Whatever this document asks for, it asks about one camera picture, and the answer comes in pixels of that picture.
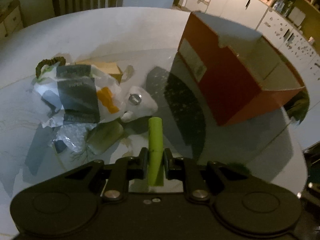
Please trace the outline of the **lime green tube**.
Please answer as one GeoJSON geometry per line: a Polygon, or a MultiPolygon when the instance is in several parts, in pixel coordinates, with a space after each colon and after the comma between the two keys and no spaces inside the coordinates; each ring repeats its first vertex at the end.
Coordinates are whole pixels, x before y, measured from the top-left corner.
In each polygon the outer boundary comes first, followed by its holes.
{"type": "Polygon", "coordinates": [[[159,117],[151,117],[149,119],[148,132],[148,152],[149,152],[149,170],[148,184],[149,186],[158,186],[163,183],[158,182],[161,178],[162,158],[163,158],[163,122],[159,117]]]}

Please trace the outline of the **clear bubble plastic bag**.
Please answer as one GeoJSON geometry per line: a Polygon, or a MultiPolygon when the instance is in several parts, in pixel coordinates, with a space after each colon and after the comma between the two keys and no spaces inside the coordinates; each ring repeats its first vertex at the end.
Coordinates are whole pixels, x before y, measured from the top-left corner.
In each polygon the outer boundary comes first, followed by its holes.
{"type": "Polygon", "coordinates": [[[57,154],[71,152],[82,154],[87,148],[87,137],[95,124],[71,124],[53,128],[52,145],[57,154]]]}

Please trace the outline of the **white grey paper bag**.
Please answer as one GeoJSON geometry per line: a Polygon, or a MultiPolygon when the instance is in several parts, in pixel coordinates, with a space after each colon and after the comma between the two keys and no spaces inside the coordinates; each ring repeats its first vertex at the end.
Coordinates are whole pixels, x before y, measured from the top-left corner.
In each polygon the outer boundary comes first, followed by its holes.
{"type": "Polygon", "coordinates": [[[111,122],[126,108],[119,82],[87,64],[44,69],[31,91],[43,127],[111,122]]]}

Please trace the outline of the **small yellow cardboard box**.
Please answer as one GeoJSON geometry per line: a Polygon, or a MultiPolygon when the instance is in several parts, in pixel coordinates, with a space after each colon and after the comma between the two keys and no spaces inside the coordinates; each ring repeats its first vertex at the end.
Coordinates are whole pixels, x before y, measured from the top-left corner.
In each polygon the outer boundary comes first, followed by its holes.
{"type": "Polygon", "coordinates": [[[119,83],[123,77],[123,72],[120,70],[116,62],[102,62],[95,60],[77,61],[75,64],[87,64],[92,65],[100,69],[102,72],[114,77],[119,83]]]}

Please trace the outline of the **red cardboard shoe box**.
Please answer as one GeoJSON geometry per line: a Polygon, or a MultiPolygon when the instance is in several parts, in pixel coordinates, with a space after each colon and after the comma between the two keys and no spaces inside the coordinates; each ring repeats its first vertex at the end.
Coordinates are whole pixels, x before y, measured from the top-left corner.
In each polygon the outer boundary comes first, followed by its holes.
{"type": "Polygon", "coordinates": [[[279,109],[305,88],[296,68],[260,32],[202,12],[189,14],[177,56],[219,126],[279,109]]]}

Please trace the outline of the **dark green upholstered chair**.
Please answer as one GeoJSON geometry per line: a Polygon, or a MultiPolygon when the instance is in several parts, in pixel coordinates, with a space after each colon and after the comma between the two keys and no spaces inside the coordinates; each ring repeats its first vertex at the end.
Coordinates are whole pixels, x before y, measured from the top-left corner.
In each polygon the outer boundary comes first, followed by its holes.
{"type": "Polygon", "coordinates": [[[310,97],[308,90],[304,88],[299,91],[291,100],[285,105],[284,109],[290,119],[294,118],[298,124],[305,119],[310,107],[310,97]]]}

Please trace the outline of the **white fridge with magnets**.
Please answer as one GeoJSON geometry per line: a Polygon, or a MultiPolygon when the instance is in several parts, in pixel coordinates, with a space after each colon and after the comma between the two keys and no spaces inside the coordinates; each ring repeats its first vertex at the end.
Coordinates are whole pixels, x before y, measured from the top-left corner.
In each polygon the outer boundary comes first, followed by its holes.
{"type": "Polygon", "coordinates": [[[268,9],[257,31],[291,62],[307,82],[319,85],[319,55],[288,20],[268,9]]]}

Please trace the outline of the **white wall cabinet unit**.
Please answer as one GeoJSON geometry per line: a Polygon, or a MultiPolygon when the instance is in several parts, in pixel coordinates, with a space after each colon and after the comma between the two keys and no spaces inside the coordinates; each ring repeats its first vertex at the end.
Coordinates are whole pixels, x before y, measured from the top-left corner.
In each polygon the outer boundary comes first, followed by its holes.
{"type": "Polygon", "coordinates": [[[268,10],[260,0],[186,0],[185,9],[200,11],[256,29],[268,10]]]}

